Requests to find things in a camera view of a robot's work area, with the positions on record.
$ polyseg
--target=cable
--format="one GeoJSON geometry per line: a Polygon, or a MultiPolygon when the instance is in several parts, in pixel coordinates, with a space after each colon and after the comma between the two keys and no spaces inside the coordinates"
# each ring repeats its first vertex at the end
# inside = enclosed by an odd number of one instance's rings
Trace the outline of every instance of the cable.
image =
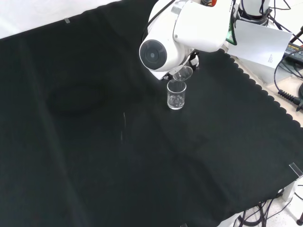
{"type": "Polygon", "coordinates": [[[291,203],[291,201],[292,201],[293,199],[291,199],[290,201],[289,201],[289,203],[288,204],[286,204],[284,207],[283,207],[283,209],[282,210],[280,210],[278,213],[276,213],[276,214],[274,214],[274,215],[272,215],[272,216],[270,216],[270,217],[268,217],[268,218],[266,218],[266,220],[268,220],[268,219],[270,219],[270,218],[272,218],[273,216],[275,216],[275,215],[277,215],[277,214],[279,214],[279,213],[281,213],[282,211],[284,211],[284,209],[291,203]]]}
{"type": "Polygon", "coordinates": [[[303,200],[297,193],[294,193],[299,199],[303,200]]]}
{"type": "Polygon", "coordinates": [[[164,6],[155,16],[153,16],[153,18],[145,25],[144,29],[143,29],[143,33],[142,33],[142,37],[141,37],[141,41],[143,42],[144,40],[144,35],[145,32],[148,28],[148,26],[154,21],[154,19],[156,19],[164,10],[167,9],[168,6],[170,6],[175,0],[171,0],[166,6],[164,6]]]}
{"type": "Polygon", "coordinates": [[[278,91],[281,91],[281,89],[278,87],[278,85],[277,85],[277,83],[276,83],[276,71],[277,71],[279,65],[281,64],[281,62],[282,62],[284,59],[288,58],[290,55],[292,55],[292,54],[294,54],[294,53],[301,52],[301,51],[302,51],[302,50],[297,50],[297,51],[294,51],[294,52],[292,52],[292,53],[289,53],[289,54],[286,55],[284,58],[282,58],[281,61],[277,64],[276,69],[275,69],[275,72],[274,72],[274,83],[275,83],[275,86],[276,86],[276,88],[278,89],[278,91]]]}
{"type": "Polygon", "coordinates": [[[291,32],[290,30],[288,30],[286,27],[284,27],[283,25],[281,25],[280,23],[278,23],[271,15],[268,15],[268,18],[271,19],[277,26],[279,25],[282,28],[284,28],[287,32],[292,33],[293,36],[303,44],[303,41],[299,37],[297,37],[293,32],[291,32]]]}
{"type": "Polygon", "coordinates": [[[299,70],[296,67],[295,63],[294,63],[294,70],[300,75],[301,78],[303,78],[302,74],[299,72],[299,70]]]}
{"type": "Polygon", "coordinates": [[[245,219],[245,221],[247,221],[251,216],[253,216],[254,214],[258,213],[259,211],[260,211],[260,208],[259,208],[256,212],[254,212],[253,214],[249,215],[249,216],[245,219]]]}
{"type": "Polygon", "coordinates": [[[233,226],[232,226],[232,227],[235,227],[235,226],[236,226],[237,220],[238,220],[238,219],[235,220],[235,222],[233,223],[233,226]]]}
{"type": "Polygon", "coordinates": [[[274,0],[274,12],[275,12],[274,19],[276,19],[276,0],[274,0]]]}
{"type": "Polygon", "coordinates": [[[234,7],[236,1],[234,0],[233,1],[233,7],[232,7],[232,13],[231,13],[231,30],[232,30],[232,40],[233,40],[233,45],[237,45],[237,39],[236,39],[236,35],[235,35],[235,29],[234,29],[234,23],[235,23],[235,20],[234,20],[234,16],[233,14],[235,13],[236,9],[234,7]]]}
{"type": "Polygon", "coordinates": [[[286,2],[286,0],[283,0],[283,2],[285,2],[285,4],[287,5],[288,8],[286,9],[282,9],[282,8],[277,8],[275,5],[275,1],[274,1],[274,9],[279,9],[279,10],[291,10],[292,8],[290,8],[289,4],[286,2]]]}
{"type": "Polygon", "coordinates": [[[288,68],[288,66],[284,62],[282,62],[282,64],[284,65],[285,68],[287,68],[289,73],[294,74],[296,77],[303,79],[303,77],[300,73],[299,73],[300,74],[300,76],[299,76],[299,75],[295,74],[292,70],[290,70],[290,68],[288,68]]]}

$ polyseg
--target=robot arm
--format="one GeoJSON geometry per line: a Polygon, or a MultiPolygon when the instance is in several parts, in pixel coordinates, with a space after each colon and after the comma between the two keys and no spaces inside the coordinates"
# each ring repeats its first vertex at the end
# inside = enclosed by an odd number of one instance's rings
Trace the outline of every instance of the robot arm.
{"type": "MultiPolygon", "coordinates": [[[[168,3],[159,0],[150,19],[168,3]]],[[[233,0],[218,0],[214,7],[201,5],[200,0],[176,0],[149,25],[139,50],[142,63],[162,79],[178,72],[194,49],[217,51],[226,39],[232,8],[233,0]]]]}

